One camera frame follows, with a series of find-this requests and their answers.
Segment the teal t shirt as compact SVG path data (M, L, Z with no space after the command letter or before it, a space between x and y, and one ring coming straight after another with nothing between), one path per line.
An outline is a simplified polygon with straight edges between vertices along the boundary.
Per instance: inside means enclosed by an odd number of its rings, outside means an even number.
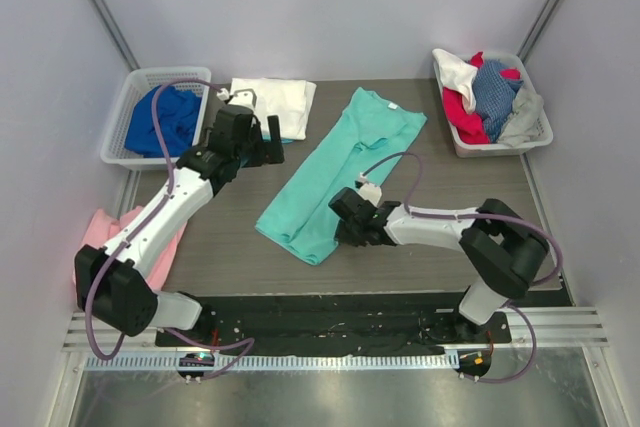
M384 158L409 149L427 123L358 88L339 120L305 159L256 223L256 230L300 260L318 265L337 248L339 217L331 198Z

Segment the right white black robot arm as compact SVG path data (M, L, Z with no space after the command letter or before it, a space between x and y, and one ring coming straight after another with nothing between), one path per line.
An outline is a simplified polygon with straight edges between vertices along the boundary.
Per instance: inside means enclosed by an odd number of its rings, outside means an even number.
M428 331L436 342L472 342L497 310L523 298L550 252L548 236L505 203L487 199L475 208L439 210L380 200L377 189L343 188L330 201L338 216L335 239L354 247L427 245L463 253L478 279L451 318Z

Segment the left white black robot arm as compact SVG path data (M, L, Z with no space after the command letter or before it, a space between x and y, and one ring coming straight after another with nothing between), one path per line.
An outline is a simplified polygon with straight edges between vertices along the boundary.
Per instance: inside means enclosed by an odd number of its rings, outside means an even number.
M278 117L269 116L267 127L264 135L247 107L223 106L207 143L171 164L166 184L127 227L100 247L81 247L74 259L76 298L87 318L129 337L169 327L193 346L211 338L213 322L200 301L153 288L147 277L178 231L240 169L283 163Z

